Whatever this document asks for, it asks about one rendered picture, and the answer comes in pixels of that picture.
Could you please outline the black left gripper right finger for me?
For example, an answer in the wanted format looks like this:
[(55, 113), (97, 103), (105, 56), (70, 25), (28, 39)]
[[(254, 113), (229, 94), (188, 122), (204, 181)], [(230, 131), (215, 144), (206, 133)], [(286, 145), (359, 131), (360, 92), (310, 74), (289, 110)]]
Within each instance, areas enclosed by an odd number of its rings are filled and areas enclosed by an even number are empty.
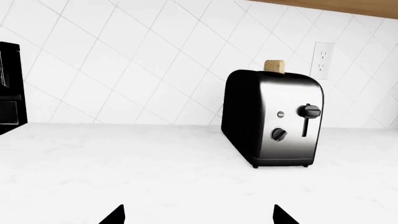
[(278, 205), (274, 205), (273, 222), (274, 224), (300, 224)]

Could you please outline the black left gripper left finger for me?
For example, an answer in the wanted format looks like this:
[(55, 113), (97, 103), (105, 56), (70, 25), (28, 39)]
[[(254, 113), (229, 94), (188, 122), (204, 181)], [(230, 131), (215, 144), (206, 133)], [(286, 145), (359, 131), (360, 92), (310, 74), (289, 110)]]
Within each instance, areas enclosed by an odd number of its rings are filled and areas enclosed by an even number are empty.
[(120, 205), (113, 210), (106, 218), (104, 218), (99, 224), (124, 224), (125, 222), (125, 211), (124, 205)]

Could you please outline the black toaster dial knob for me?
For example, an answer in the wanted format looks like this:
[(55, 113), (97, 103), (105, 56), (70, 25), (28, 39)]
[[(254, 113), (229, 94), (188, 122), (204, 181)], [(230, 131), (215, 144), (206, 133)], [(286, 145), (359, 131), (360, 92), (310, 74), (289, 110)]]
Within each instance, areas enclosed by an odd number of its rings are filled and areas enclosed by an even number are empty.
[(284, 128), (276, 127), (271, 132), (271, 138), (274, 141), (282, 141), (287, 135), (287, 131)]

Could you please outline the black and steel toaster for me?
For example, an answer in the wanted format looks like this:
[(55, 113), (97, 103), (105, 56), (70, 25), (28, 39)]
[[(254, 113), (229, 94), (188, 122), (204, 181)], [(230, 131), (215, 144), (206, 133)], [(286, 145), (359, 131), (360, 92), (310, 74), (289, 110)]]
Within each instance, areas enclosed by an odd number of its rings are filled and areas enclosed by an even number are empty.
[[(310, 104), (322, 111), (315, 119), (297, 114)], [(236, 70), (226, 80), (221, 130), (253, 167), (304, 166), (315, 160), (323, 118), (324, 92), (309, 76)], [(282, 141), (271, 132), (287, 131)]]

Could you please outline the black toaster lever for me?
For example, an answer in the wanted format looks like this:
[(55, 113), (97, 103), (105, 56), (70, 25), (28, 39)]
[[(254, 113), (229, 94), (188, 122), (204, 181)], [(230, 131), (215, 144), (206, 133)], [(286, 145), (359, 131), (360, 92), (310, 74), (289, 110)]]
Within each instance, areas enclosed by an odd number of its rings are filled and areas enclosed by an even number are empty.
[(297, 114), (305, 119), (315, 119), (321, 115), (321, 112), (318, 106), (310, 104), (300, 106), (297, 110)]

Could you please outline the bread slice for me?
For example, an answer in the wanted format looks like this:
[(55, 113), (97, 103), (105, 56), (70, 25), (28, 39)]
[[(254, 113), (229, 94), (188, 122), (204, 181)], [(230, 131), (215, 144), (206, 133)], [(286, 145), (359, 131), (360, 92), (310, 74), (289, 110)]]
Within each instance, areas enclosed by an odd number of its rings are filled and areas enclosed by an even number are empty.
[(266, 60), (263, 70), (265, 72), (276, 72), (285, 74), (285, 62), (283, 60)]

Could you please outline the black kitchen appliance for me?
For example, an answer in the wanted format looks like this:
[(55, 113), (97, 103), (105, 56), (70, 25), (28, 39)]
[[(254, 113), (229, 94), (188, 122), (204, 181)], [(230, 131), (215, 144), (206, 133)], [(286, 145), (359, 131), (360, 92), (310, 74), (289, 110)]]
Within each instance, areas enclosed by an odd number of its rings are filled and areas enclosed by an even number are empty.
[(27, 123), (20, 46), (0, 42), (0, 135)]

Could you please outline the white wall outlet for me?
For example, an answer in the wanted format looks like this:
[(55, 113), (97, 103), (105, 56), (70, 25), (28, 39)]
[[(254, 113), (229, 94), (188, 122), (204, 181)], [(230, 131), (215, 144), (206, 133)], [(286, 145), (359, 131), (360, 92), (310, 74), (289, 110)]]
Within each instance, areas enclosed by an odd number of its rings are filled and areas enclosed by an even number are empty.
[(316, 80), (327, 80), (331, 65), (334, 44), (329, 42), (315, 42), (310, 76)]

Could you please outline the wooden wall cabinet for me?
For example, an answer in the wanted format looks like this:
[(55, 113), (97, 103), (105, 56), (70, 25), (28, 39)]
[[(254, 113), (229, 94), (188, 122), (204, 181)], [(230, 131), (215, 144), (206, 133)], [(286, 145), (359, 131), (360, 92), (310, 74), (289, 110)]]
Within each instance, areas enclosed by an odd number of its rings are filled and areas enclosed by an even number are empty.
[(249, 0), (324, 11), (398, 19), (398, 0)]

